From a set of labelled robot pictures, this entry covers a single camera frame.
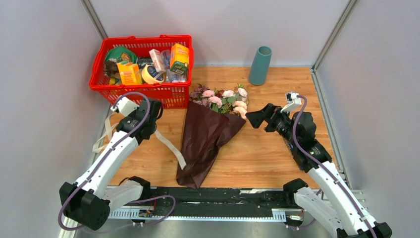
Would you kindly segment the pink flower bouquet brown wrap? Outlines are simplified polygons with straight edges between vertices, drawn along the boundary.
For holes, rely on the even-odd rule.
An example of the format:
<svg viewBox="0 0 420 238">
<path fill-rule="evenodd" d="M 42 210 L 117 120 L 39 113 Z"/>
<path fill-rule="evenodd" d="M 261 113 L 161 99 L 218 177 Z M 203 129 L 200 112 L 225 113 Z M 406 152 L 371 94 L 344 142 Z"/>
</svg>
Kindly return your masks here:
<svg viewBox="0 0 420 238">
<path fill-rule="evenodd" d="M 212 169 L 222 146 L 245 125 L 248 93 L 238 84 L 233 90 L 210 89 L 198 85 L 189 95 L 181 154 L 176 181 L 181 186 L 198 189 Z"/>
</svg>

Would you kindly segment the white printed ribbon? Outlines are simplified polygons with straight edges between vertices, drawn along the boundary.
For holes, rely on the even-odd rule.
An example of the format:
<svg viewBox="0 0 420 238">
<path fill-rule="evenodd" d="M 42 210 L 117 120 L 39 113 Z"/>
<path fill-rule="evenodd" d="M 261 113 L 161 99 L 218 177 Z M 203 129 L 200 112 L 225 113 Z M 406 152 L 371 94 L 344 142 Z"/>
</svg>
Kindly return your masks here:
<svg viewBox="0 0 420 238">
<path fill-rule="evenodd" d="M 113 125 L 111 125 L 111 123 L 110 123 L 110 119 L 113 115 L 116 115 L 116 113 L 111 113 L 109 116 L 107 116 L 105 118 L 105 122 L 104 122 L 105 131 L 102 134 L 102 136 L 94 143 L 94 145 L 92 147 L 92 152 L 99 153 L 106 147 L 106 144 L 101 145 L 101 142 L 105 139 L 105 137 L 107 137 L 109 140 L 111 140 L 113 130 L 117 126 L 116 123 L 113 124 Z M 178 164 L 179 164 L 180 168 L 182 170 L 185 169 L 186 166 L 187 166 L 187 163 L 186 163 L 185 158 L 183 157 L 182 153 L 167 138 L 165 138 L 157 129 L 155 131 L 155 135 L 156 135 L 156 138 L 160 142 L 165 144 L 167 146 L 167 148 L 169 148 L 172 151 L 172 153 L 177 158 L 177 161 L 178 161 Z"/>
</svg>

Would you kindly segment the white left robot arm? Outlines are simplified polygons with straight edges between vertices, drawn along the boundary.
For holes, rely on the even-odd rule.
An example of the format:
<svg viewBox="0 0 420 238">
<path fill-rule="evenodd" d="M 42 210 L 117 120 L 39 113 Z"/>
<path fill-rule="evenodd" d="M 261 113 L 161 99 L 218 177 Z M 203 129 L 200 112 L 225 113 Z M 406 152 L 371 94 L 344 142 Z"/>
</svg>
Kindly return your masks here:
<svg viewBox="0 0 420 238">
<path fill-rule="evenodd" d="M 162 102 L 146 98 L 136 104 L 123 97 L 116 104 L 117 112 L 125 117 L 119 122 L 109 144 L 92 166 L 74 183 L 65 182 L 59 189 L 62 217 L 70 218 L 93 231 L 104 225 L 110 213 L 132 201 L 143 206 L 150 202 L 151 184 L 132 176 L 121 185 L 107 186 L 123 161 L 143 140 L 156 131 L 156 121 L 162 116 Z"/>
</svg>

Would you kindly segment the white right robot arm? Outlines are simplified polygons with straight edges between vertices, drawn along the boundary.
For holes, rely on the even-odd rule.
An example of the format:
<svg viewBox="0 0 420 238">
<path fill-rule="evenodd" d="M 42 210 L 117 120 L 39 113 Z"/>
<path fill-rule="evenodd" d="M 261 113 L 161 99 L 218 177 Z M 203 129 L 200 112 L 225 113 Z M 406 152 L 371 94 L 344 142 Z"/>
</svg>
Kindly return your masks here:
<svg viewBox="0 0 420 238">
<path fill-rule="evenodd" d="M 392 230 L 379 223 L 360 204 L 339 175 L 332 157 L 316 140 L 316 124 L 310 112 L 296 112 L 293 117 L 281 107 L 267 104 L 263 109 L 246 113 L 253 128 L 265 121 L 266 132 L 279 133 L 298 167 L 318 184 L 327 197 L 322 200 L 298 178 L 283 186 L 286 206 L 299 206 L 310 213 L 334 238 L 389 238 Z"/>
</svg>

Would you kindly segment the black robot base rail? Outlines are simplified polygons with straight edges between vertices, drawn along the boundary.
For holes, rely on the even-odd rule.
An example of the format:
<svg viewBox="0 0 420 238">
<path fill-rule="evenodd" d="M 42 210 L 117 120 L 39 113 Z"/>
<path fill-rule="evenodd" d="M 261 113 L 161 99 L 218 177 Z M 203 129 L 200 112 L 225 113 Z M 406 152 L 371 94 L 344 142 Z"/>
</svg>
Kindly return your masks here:
<svg viewBox="0 0 420 238">
<path fill-rule="evenodd" d="M 122 206 L 109 218 L 285 222 L 303 211 L 282 189 L 152 187 L 151 196 L 157 201 Z"/>
</svg>

